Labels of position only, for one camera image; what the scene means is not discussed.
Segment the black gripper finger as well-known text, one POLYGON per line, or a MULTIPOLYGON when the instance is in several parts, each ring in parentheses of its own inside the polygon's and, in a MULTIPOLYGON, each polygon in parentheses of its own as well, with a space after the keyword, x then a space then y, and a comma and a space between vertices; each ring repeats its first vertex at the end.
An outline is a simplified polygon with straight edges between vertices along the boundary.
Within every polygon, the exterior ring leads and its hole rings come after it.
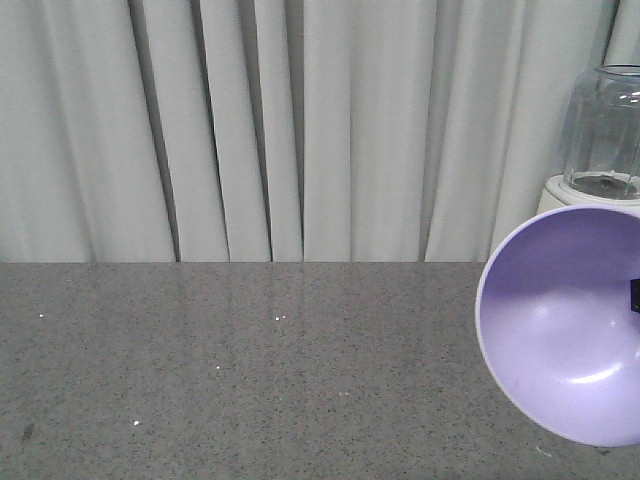
POLYGON ((633 312, 640 312, 640 279, 631 279, 630 285, 630 309, 633 312))

